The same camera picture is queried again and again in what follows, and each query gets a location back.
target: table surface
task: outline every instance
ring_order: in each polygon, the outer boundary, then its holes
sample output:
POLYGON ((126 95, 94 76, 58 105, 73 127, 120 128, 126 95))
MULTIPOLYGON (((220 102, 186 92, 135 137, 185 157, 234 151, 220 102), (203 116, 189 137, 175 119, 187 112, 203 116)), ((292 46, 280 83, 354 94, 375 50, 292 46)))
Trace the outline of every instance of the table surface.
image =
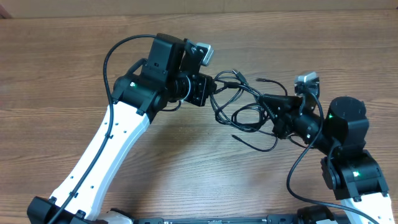
MULTIPOLYGON (((398 217, 398 11, 315 11, 1 20, 0 223, 27 223, 32 198, 48 197, 83 154, 106 111, 101 70, 110 47, 130 35, 158 32, 212 44, 214 59, 201 70, 209 75, 236 68, 264 93, 282 91, 256 78, 277 80, 293 94, 294 77, 315 70, 325 112, 337 96, 363 100, 370 120, 366 149, 383 169, 398 217)), ((110 83, 146 57, 150 45, 137 40, 117 49, 110 83)), ((229 111, 251 101, 245 96, 229 111)), ((120 167, 103 210, 195 218, 295 213, 309 206, 285 187, 301 148, 280 141, 271 152, 257 152, 231 134, 263 148, 274 141, 218 124, 209 102, 159 113, 120 167)), ((292 188, 335 202, 321 175, 322 157, 318 151, 305 156, 292 188)))

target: wooden surface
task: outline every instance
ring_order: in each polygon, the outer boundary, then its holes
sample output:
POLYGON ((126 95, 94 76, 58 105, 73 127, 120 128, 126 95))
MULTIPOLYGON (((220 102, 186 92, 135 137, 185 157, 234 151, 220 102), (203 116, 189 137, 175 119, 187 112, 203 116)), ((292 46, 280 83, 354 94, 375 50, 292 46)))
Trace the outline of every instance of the wooden surface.
MULTIPOLYGON (((293 94, 294 76, 316 70, 325 111, 337 96, 365 101, 371 124, 366 149, 382 167, 398 213, 398 11, 267 12, 0 21, 0 223, 27 223, 32 198, 48 197, 83 154, 106 109, 101 69, 109 48, 129 35, 157 32, 212 44, 214 59, 201 70, 206 74, 237 68, 264 93, 282 91, 257 77, 280 81, 293 94)), ((137 40, 118 49, 109 61, 110 83, 146 57, 150 44, 137 40)), ((127 155, 103 210, 241 217, 295 213, 309 205, 285 188, 302 149, 280 141, 261 153, 231 134, 263 148, 273 143, 218 124, 209 103, 159 113, 127 155)), ((293 189, 335 202, 322 179, 322 157, 308 153, 293 189)))
POLYGON ((395 9, 398 0, 0 0, 13 18, 395 9))

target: wooden table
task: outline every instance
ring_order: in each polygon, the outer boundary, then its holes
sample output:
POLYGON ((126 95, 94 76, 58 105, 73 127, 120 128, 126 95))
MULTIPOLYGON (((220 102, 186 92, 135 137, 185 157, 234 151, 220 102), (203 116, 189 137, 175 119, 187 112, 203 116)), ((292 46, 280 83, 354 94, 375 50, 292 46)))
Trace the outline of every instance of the wooden table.
MULTIPOLYGON (((27 223, 32 198, 48 197, 83 154, 106 110, 101 69, 109 48, 130 35, 158 32, 212 44, 214 59, 201 70, 206 74, 236 68, 264 93, 282 92, 255 82, 258 77, 293 94, 294 76, 315 70, 325 112, 337 96, 363 100, 371 124, 366 149, 383 169, 398 217, 398 11, 323 11, 0 21, 0 223, 27 223)), ((137 40, 117 49, 110 83, 146 57, 150 45, 137 40)), ((244 97, 230 111, 251 100, 244 97)), ((301 148, 280 141, 261 153, 231 134, 258 147, 273 144, 262 134, 218 124, 209 102, 159 113, 114 178, 103 210, 241 217, 309 206, 285 188, 301 148)), ((322 157, 308 153, 293 189, 335 202, 321 175, 322 157)))

